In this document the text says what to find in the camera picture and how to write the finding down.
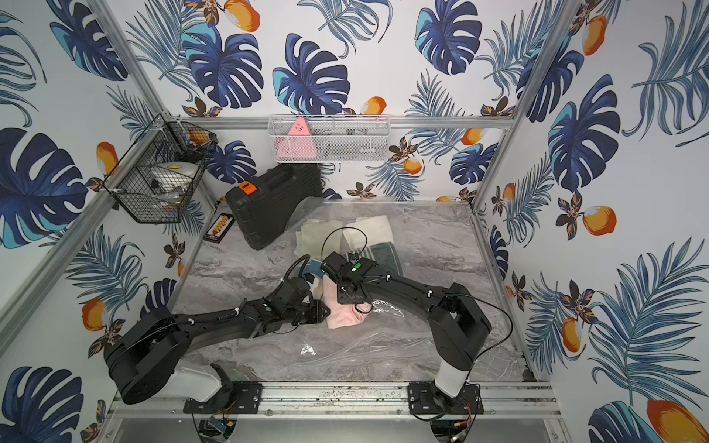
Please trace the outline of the pink towel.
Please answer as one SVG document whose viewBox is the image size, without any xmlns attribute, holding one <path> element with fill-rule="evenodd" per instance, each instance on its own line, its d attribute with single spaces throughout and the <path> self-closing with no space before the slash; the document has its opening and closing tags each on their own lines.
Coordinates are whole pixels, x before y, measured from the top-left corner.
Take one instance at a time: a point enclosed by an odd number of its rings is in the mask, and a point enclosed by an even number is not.
<svg viewBox="0 0 709 443">
<path fill-rule="evenodd" d="M 365 321 L 370 304 L 364 304 L 363 308 L 357 308 L 355 305 L 342 305 L 337 299 L 337 287 L 327 275 L 323 277 L 323 295 L 321 300 L 330 310 L 330 315 L 326 319 L 327 326 L 330 330 L 339 328 L 356 326 Z"/>
</svg>

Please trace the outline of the green striped towel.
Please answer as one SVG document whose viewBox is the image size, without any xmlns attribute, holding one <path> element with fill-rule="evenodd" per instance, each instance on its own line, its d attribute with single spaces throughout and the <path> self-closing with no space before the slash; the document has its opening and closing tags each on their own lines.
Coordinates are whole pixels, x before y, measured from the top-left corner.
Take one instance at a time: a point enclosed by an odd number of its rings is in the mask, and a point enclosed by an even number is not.
<svg viewBox="0 0 709 443">
<path fill-rule="evenodd" d="M 385 242 L 367 247 L 364 256 L 390 269 L 396 274 L 403 273 L 403 267 L 394 243 Z"/>
</svg>

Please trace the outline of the white towel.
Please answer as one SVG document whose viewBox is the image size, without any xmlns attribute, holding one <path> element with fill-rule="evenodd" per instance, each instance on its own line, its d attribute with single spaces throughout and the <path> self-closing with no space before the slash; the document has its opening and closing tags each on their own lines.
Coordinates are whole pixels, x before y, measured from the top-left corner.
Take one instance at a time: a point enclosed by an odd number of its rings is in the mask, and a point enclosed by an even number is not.
<svg viewBox="0 0 709 443">
<path fill-rule="evenodd" d="M 393 229 L 385 215 L 357 219 L 354 223 L 349 223 L 347 228 L 342 230 L 342 234 L 347 245 L 354 250 L 394 242 Z"/>
</svg>

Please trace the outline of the cream towel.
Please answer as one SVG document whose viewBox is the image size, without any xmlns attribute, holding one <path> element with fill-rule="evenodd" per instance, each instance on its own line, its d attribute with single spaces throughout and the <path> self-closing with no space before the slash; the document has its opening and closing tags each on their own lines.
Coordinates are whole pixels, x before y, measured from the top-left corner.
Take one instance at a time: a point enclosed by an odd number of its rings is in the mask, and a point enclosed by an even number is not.
<svg viewBox="0 0 709 443">
<path fill-rule="evenodd" d="M 294 253 L 300 257 L 310 255 L 312 260 L 322 260 L 332 252 L 340 252 L 343 237 L 342 221 L 307 220 L 295 233 Z"/>
</svg>

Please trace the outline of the clear plastic vacuum bag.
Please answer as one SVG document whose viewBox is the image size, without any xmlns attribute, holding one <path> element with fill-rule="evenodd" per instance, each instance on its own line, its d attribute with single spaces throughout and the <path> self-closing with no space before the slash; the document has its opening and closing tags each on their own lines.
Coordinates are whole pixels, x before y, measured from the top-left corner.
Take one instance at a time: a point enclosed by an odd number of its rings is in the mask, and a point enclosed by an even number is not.
<svg viewBox="0 0 709 443">
<path fill-rule="evenodd" d="M 492 332 L 486 342 L 490 350 L 477 360 L 471 380 L 515 377 L 514 352 L 502 341 L 509 322 L 498 310 L 467 204 L 311 198 L 295 210 L 290 226 L 297 230 L 310 220 L 349 224 L 379 215 L 389 219 L 405 277 L 445 287 L 457 282 L 478 297 Z M 300 355 L 309 364 L 306 374 L 315 380 L 430 380 L 441 361 L 428 323 L 391 302 L 376 301 L 373 312 L 359 325 L 336 330 L 325 325 L 300 328 L 295 336 L 303 342 Z"/>
</svg>

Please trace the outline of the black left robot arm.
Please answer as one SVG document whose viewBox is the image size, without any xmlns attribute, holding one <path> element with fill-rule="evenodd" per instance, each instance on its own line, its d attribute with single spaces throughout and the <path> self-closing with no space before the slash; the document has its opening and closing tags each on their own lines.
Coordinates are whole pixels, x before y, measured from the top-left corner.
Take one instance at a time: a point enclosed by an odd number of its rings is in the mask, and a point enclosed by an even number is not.
<svg viewBox="0 0 709 443">
<path fill-rule="evenodd" d="M 143 315 L 105 350 L 108 374 L 125 404 L 145 402 L 177 375 L 179 361 L 195 350 L 278 332 L 282 326 L 319 324 L 330 311 L 304 277 L 310 256 L 298 258 L 266 297 L 235 308 L 202 314 L 173 314 L 165 306 Z"/>
</svg>

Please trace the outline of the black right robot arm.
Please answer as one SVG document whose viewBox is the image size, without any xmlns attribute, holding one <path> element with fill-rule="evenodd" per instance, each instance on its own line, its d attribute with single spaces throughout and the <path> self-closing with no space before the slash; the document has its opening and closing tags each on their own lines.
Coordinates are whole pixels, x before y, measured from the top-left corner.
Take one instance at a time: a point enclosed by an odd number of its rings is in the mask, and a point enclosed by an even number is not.
<svg viewBox="0 0 709 443">
<path fill-rule="evenodd" d="M 370 258 L 349 260 L 338 252 L 324 257 L 321 269 L 334 282 L 342 305 L 382 300 L 426 321 L 441 357 L 436 393 L 449 399 L 460 395 L 476 361 L 489 350 L 486 342 L 492 324 L 480 307 L 482 299 L 461 284 L 448 288 L 423 284 Z"/>
</svg>

